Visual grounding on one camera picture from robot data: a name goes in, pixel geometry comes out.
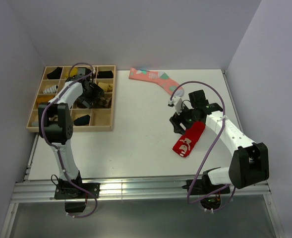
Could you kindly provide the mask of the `brown argyle sock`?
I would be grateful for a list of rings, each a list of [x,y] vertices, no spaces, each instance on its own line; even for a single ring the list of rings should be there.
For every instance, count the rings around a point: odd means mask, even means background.
[[[112,97],[110,98],[100,97],[96,99],[94,105],[96,108],[109,109],[111,108],[111,105],[112,105]]]

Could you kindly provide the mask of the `pink patterned sock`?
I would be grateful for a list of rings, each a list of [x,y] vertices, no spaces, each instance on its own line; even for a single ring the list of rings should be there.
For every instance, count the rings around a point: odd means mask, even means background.
[[[179,84],[172,80],[163,71],[148,71],[131,68],[129,72],[129,79],[154,83],[163,88],[169,95],[179,86]]]

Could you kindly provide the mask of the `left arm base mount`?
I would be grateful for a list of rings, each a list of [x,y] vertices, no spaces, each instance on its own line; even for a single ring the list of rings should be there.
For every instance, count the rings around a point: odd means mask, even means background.
[[[83,183],[81,174],[76,179],[71,180],[78,189],[67,180],[62,180],[56,175],[51,175],[51,182],[56,186],[54,200],[84,199],[84,202],[65,202],[64,208],[67,213],[82,213],[87,205],[88,199],[97,199],[100,192],[100,183]]]

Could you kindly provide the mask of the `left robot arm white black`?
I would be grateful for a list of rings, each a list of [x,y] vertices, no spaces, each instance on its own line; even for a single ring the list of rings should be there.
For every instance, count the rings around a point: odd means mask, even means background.
[[[86,80],[69,80],[53,99],[38,105],[40,136],[55,155],[59,179],[71,181],[67,184],[65,191],[72,198],[80,197],[84,186],[75,181],[80,177],[80,171],[76,166],[70,143],[73,136],[70,109],[76,100],[90,108],[93,101],[103,95],[103,89],[95,83]]]

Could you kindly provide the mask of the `tan rolled sock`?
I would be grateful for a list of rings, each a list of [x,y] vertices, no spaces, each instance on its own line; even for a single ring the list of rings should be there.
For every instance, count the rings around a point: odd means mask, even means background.
[[[98,82],[98,86],[105,92],[112,92],[113,91],[113,84],[112,83],[104,83]]]

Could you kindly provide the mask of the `black rolled sock top right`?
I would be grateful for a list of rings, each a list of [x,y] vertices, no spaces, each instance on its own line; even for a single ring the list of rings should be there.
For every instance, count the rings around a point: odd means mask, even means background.
[[[98,71],[96,77],[98,79],[111,79],[111,78],[114,78],[114,73],[111,70]]]

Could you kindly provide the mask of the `mustard rolled sock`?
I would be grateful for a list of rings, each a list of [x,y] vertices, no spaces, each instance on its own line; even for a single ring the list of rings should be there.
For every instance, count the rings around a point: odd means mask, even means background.
[[[35,108],[37,109],[40,103],[47,103],[47,102],[49,102],[53,98],[54,98],[53,95],[47,95],[47,96],[45,96],[45,95],[42,95],[42,96],[39,95],[37,97],[37,99],[36,99],[36,102],[35,102]]]

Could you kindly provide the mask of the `navy rolled sock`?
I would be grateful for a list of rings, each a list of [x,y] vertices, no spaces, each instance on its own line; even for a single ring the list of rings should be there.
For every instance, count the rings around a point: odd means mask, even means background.
[[[75,126],[86,126],[89,124],[89,122],[90,122],[90,116],[84,115],[75,119],[73,123]]]

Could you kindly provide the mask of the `yellow rolled sock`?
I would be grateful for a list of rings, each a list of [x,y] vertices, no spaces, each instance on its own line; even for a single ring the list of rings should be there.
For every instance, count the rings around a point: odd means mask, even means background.
[[[78,74],[78,68],[73,68],[65,73],[65,78],[74,77]]]

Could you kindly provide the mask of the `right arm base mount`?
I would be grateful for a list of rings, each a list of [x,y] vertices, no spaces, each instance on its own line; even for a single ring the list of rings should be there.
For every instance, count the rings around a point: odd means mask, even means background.
[[[198,179],[194,187],[191,191],[190,195],[206,195],[212,191],[215,191],[221,187],[225,186],[224,184],[219,185],[212,185],[208,178],[201,178]],[[222,204],[221,195],[222,194],[229,194],[230,188],[224,188],[223,190],[214,192],[212,195],[208,196],[207,198],[204,198],[200,201],[201,206],[204,208],[205,211],[215,211],[216,209],[219,209]]]

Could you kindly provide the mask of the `wooden compartment tray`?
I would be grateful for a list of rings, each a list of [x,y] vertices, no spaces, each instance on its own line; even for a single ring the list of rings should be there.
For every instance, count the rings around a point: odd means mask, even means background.
[[[47,79],[47,74],[52,72],[56,67],[61,67],[62,68],[62,73],[60,76],[60,79]],[[73,124],[74,131],[111,131],[113,127],[113,119],[114,119],[114,107],[115,107],[115,91],[116,91],[116,73],[117,73],[117,68],[114,65],[94,65],[94,66],[88,66],[88,65],[76,65],[77,67],[90,67],[96,68],[96,75],[94,78],[89,78],[87,77],[87,81],[94,82],[95,84],[98,84],[98,82],[104,82],[104,83],[112,83],[113,84],[113,91],[112,92],[104,92],[105,98],[110,98],[112,97],[112,105],[111,108],[109,109],[104,109],[104,108],[96,108],[95,105],[93,108],[88,109],[88,108],[78,108],[77,107],[77,100],[73,104],[72,108],[70,109],[70,114],[71,114],[71,119],[74,122],[75,119],[78,117],[84,116],[84,115],[89,115],[90,116],[90,122],[86,126],[75,126]],[[34,121],[39,122],[38,118],[38,108],[35,108],[35,102],[36,99],[39,95],[53,95],[56,96],[57,93],[62,89],[66,81],[69,81],[69,78],[65,78],[65,73],[75,67],[72,66],[47,66],[44,69],[42,79],[40,82],[40,86],[38,88],[37,96],[34,100],[34,105],[33,109],[30,113],[29,120],[27,123],[26,128],[30,132],[39,132],[39,127],[32,127],[31,123]],[[106,70],[111,70],[114,73],[114,78],[111,79],[98,79],[97,73],[98,71],[106,71]],[[43,94],[43,90],[46,88],[49,88],[50,86],[53,85],[58,85],[58,90],[55,94]]]

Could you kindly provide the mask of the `light grey rolled sock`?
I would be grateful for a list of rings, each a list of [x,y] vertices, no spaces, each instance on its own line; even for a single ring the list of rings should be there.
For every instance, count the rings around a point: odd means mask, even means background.
[[[34,121],[31,123],[32,127],[38,127],[39,126],[39,122],[38,121]]]

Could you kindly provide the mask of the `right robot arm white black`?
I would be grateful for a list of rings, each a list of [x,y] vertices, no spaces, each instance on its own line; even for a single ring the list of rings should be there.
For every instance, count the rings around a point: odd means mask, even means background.
[[[191,108],[183,104],[181,97],[173,96],[168,106],[175,109],[170,122],[174,132],[185,135],[196,122],[201,122],[228,148],[232,160],[229,167],[205,171],[202,189],[213,193],[221,184],[231,184],[238,189],[265,181],[269,178],[268,148],[243,134],[224,114],[217,103],[209,103],[203,90],[189,94]]]

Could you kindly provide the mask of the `aluminium rail frame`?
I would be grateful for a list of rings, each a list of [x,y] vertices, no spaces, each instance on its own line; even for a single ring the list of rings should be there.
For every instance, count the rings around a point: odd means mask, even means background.
[[[72,147],[85,182],[101,185],[98,210],[73,219],[54,200],[57,171],[43,139],[35,137],[25,179],[14,186],[1,235],[6,238],[283,238],[266,182],[237,190],[215,213],[188,205],[182,188],[192,179],[214,133],[206,131],[191,156],[171,148],[168,95],[117,71],[113,129],[76,132]]]

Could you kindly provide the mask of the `white striped rolled sock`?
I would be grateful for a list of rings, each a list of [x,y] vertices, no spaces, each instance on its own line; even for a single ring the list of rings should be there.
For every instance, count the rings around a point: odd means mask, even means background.
[[[55,94],[58,90],[58,85],[50,86],[43,90],[43,94]]]

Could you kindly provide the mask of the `red patterned sock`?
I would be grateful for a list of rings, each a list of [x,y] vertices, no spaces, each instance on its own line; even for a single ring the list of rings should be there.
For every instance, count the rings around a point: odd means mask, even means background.
[[[196,143],[200,139],[205,130],[205,124],[202,122],[195,122],[194,125],[185,131],[185,135],[182,135],[172,150],[179,156],[186,158],[195,147]]]

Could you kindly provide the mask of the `black rolled sock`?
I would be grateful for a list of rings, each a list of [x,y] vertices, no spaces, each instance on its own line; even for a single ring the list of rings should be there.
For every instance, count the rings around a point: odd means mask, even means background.
[[[111,78],[114,78],[114,73],[111,70],[98,71],[96,77],[98,79],[111,79]]]
[[[62,73],[61,67],[56,67],[52,72],[47,74],[47,79],[60,79]]]

